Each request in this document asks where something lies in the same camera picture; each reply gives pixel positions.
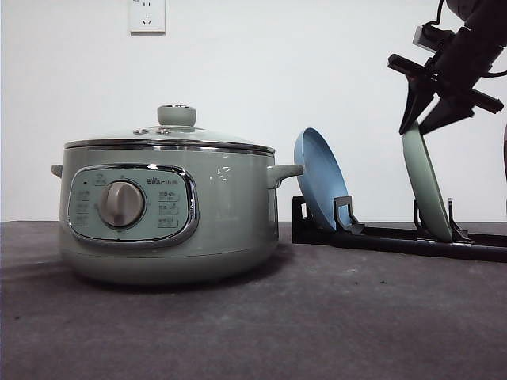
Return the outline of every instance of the silver knob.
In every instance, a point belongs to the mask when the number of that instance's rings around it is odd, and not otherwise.
[[[114,227],[126,227],[136,222],[143,209],[143,194],[137,186],[125,181],[107,185],[98,204],[102,220]]]

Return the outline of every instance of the plate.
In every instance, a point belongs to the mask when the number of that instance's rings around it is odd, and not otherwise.
[[[349,193],[333,152],[314,128],[307,128],[299,134],[294,147],[294,163],[304,166],[303,175],[297,178],[315,221],[326,231],[336,231],[333,199]],[[340,207],[338,212],[345,225],[352,224],[346,206]]]
[[[403,156],[417,206],[426,228],[443,242],[452,241],[452,231],[436,181],[428,149],[416,122],[403,135]]]

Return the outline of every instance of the blue plate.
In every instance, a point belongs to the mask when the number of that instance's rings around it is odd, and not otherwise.
[[[324,230],[336,231],[333,199],[349,193],[333,152],[314,128],[307,128],[299,134],[294,147],[294,163],[304,165],[304,174],[297,178],[314,219]],[[346,206],[340,207],[338,212],[345,225],[352,224]]]

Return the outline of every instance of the electrical socket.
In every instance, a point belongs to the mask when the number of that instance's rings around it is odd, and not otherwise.
[[[131,33],[165,33],[166,0],[129,0]]]

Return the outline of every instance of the dish rack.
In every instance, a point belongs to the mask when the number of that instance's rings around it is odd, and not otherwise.
[[[331,245],[339,248],[409,253],[421,256],[448,257],[507,263],[507,236],[472,234],[458,226],[452,217],[452,200],[448,201],[452,242],[438,241],[426,228],[414,201],[412,229],[366,226],[353,214],[351,196],[334,198],[336,232],[327,232],[314,220],[302,196],[292,198],[292,242],[296,244]],[[306,217],[303,217],[303,206]],[[346,206],[353,223],[340,220],[339,207]]]

